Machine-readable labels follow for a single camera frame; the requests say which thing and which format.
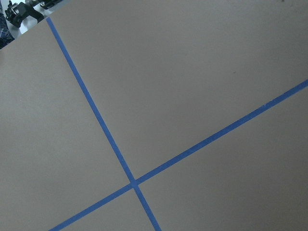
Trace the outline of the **blue patterned cloth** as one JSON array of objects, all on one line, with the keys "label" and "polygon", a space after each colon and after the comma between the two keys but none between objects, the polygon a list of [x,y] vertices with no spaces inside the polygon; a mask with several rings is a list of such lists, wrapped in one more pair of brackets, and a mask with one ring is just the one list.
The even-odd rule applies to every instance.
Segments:
[{"label": "blue patterned cloth", "polygon": [[6,23],[6,19],[4,17],[4,14],[2,10],[0,11],[0,48],[4,48],[9,43],[14,41],[15,38],[12,36],[12,34],[9,31],[9,28]]}]

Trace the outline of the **black folded tripod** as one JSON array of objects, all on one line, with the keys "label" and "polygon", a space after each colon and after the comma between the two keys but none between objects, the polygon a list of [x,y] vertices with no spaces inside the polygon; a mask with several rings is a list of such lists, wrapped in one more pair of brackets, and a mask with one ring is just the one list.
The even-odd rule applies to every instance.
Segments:
[{"label": "black folded tripod", "polygon": [[44,19],[44,15],[35,10],[39,6],[43,10],[49,10],[55,5],[62,2],[61,0],[25,0],[25,2],[12,3],[9,1],[8,8],[5,12],[5,19],[16,28],[20,28],[21,23],[29,16],[37,20],[37,23]]}]

